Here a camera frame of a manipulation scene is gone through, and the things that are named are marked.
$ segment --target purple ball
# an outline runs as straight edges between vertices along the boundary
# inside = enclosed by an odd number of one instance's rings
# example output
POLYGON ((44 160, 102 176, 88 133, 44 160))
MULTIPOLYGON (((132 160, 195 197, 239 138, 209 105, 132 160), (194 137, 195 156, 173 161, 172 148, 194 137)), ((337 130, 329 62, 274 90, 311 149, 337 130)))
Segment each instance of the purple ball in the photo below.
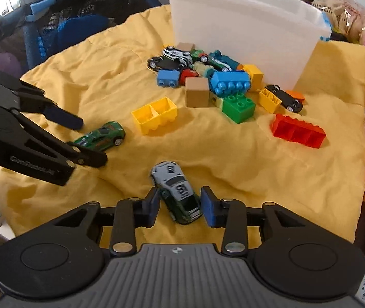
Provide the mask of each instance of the purple ball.
POLYGON ((16 78, 20 78, 23 75, 18 59, 14 54, 8 52, 0 53, 0 71, 16 78))

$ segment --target black circular joint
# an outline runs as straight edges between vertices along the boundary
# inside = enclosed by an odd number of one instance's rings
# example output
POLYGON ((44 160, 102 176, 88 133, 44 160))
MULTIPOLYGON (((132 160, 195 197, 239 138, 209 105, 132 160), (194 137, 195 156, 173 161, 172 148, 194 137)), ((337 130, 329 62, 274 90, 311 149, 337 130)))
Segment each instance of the black circular joint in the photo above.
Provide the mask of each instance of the black circular joint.
POLYGON ((349 242, 324 232, 301 227, 290 236, 270 238, 255 252, 255 271, 292 299, 319 302, 346 296, 362 280, 364 257, 349 242))
POLYGON ((21 254, 21 261, 32 270, 51 270, 64 264, 69 257, 67 248, 54 243, 30 246, 21 254))
POLYGON ((61 298, 101 273, 100 247, 77 228, 39 227, 0 247, 0 289, 28 300, 61 298))

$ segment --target wrinkled fabric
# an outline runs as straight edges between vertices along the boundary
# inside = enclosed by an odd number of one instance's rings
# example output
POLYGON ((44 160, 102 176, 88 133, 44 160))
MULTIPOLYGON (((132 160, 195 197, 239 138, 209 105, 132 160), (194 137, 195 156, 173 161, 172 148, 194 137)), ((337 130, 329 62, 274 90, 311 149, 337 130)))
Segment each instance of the wrinkled fabric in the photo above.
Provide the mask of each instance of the wrinkled fabric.
MULTIPOLYGON (((273 137, 269 126, 274 115, 260 106, 242 124, 218 108, 186 108, 185 88, 157 86, 156 73, 147 68, 147 60, 171 43, 171 13, 169 6, 162 6, 130 16, 22 77, 84 119, 81 132, 75 132, 28 115, 57 138, 75 140, 113 120, 124 127, 126 137, 121 146, 107 150, 106 166, 77 166, 66 186, 1 168, 0 209, 16 234, 88 201, 111 207, 124 198, 144 197, 151 187, 150 169, 171 160, 181 166, 196 193, 208 185, 218 198, 239 199, 249 207, 274 201, 353 241, 365 188, 365 47, 319 42, 296 85, 306 103, 301 115, 290 115, 319 125, 327 134, 321 148, 313 149, 273 137), (131 111, 164 96, 178 106, 177 119, 141 135, 131 111)), ((258 98, 255 91, 250 96, 258 98)), ((139 228, 136 234, 139 244, 220 246, 223 229, 208 228, 204 217, 178 225, 162 203, 155 226, 139 228)), ((108 242, 105 230, 101 246, 108 242)), ((259 244, 258 230, 249 228, 250 247, 259 244)))

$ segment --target gray ribbed plate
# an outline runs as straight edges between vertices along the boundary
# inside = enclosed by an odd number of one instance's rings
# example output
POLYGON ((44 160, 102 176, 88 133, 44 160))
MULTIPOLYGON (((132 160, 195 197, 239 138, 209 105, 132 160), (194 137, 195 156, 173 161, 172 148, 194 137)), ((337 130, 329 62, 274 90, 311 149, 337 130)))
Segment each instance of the gray ribbed plate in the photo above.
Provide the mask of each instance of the gray ribbed plate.
POLYGON ((283 298, 262 286, 247 264, 212 244, 144 244, 132 257, 112 259, 82 292, 52 302, 9 296, 0 308, 361 308, 352 297, 328 303, 283 298))

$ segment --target transparent plastic bag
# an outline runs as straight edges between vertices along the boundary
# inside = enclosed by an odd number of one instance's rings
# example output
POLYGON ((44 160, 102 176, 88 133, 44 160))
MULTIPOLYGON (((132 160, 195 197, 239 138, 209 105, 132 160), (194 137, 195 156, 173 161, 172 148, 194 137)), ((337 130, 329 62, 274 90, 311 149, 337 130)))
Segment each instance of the transparent plastic bag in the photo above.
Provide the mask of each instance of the transparent plastic bag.
POLYGON ((349 42, 365 45, 365 7, 355 0, 316 0, 312 5, 328 15, 332 29, 349 42))

